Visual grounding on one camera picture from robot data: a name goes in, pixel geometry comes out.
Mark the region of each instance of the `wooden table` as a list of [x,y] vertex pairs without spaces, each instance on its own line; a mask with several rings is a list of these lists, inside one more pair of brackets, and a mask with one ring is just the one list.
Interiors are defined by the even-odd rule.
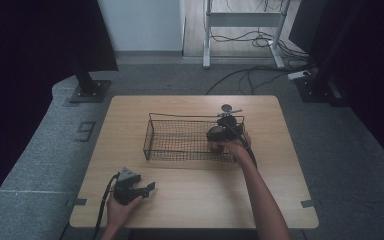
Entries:
[[[147,161],[149,113],[215,116],[223,104],[243,112],[259,171],[289,228],[315,228],[314,207],[282,110],[274,96],[117,96],[105,118],[70,223],[94,227],[110,178],[123,166],[142,175],[136,187],[156,189],[132,214],[129,228],[255,228],[242,171],[236,163]],[[102,220],[106,225],[106,215]]]

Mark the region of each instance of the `metal wire basket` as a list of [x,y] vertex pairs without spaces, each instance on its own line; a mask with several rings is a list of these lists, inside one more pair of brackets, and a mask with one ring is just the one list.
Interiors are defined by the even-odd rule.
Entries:
[[[244,126],[243,116],[235,117]],[[235,162],[227,149],[214,151],[206,133],[217,126],[214,116],[150,113],[143,151],[147,160]]]

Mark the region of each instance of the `dark curtain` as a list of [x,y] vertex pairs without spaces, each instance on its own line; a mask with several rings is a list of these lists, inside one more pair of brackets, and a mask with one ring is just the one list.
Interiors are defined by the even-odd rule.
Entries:
[[52,101],[52,86],[85,71],[117,71],[96,0],[0,1],[0,185]]

